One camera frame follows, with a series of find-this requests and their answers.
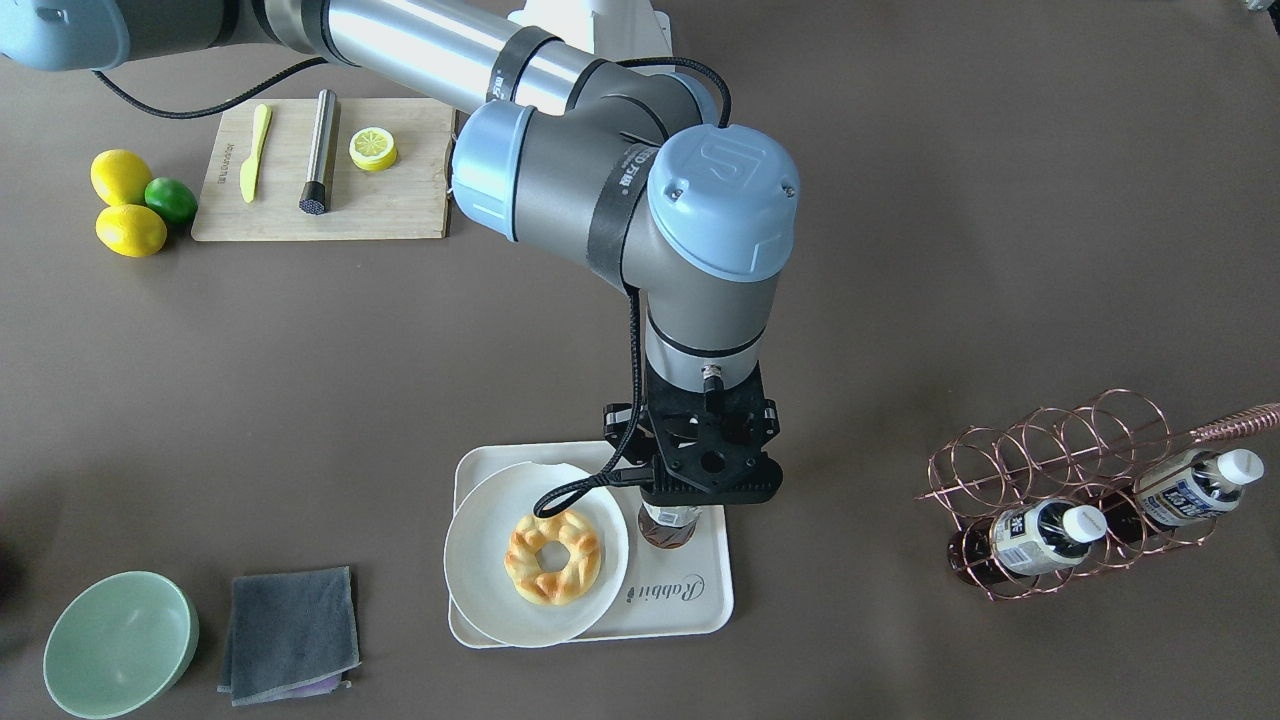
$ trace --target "bottle cap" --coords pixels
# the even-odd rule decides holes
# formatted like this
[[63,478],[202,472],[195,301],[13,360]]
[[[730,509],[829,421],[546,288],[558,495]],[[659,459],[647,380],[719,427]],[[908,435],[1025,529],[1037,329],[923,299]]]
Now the bottle cap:
[[1262,459],[1253,451],[1239,448],[1230,450],[1213,459],[1217,473],[1222,479],[1238,486],[1247,486],[1262,477],[1265,468]]
[[1092,505],[1079,505],[1062,514],[1062,532],[1075,542],[1093,542],[1107,534],[1107,518]]

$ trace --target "folded towel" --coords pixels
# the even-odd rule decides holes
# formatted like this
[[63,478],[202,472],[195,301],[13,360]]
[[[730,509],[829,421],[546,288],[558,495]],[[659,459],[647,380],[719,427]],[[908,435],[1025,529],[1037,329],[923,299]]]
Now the folded towel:
[[360,665],[351,568],[250,575],[232,583],[219,692],[255,705],[333,692]]

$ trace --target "lemon slice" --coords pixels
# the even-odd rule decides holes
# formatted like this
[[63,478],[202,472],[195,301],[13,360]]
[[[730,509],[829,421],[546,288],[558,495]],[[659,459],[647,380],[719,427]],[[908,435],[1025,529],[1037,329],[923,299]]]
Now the lemon slice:
[[385,170],[396,158],[396,138],[383,128],[365,128],[351,136],[351,160],[361,170]]

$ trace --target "metal stirring rod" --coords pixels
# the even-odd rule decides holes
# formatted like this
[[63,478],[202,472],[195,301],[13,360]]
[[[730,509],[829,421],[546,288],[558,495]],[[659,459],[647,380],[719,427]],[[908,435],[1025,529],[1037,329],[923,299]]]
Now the metal stirring rod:
[[329,186],[333,184],[333,154],[338,140],[338,96],[332,90],[321,90],[316,104],[316,124],[311,132],[311,159],[307,161],[307,181],[302,186],[298,208],[311,215],[329,210]]

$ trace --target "brown table surface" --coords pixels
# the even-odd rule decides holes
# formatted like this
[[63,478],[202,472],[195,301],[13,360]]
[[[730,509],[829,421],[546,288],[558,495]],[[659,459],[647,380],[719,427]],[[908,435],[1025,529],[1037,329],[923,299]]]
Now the brown table surface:
[[[489,1],[494,10],[513,3]],[[1198,550],[992,605],[947,577],[925,459],[969,424],[1133,387],[1185,428],[1280,400],[1280,38],[1231,0],[659,6],[804,197],[762,354],[780,495],[728,511],[704,637],[472,651],[445,624],[453,469],[594,439],[630,395],[626,304],[456,213],[424,242],[93,237],[101,150],[198,188],[218,118],[0,64],[0,717],[61,717],[45,638],[150,569],[202,639],[134,717],[1275,717],[1280,487]],[[297,60],[110,73],[173,109]],[[357,69],[269,97],[398,96]],[[1280,468],[1280,438],[1253,443]],[[329,697],[214,692],[233,578],[349,564],[364,665]]]

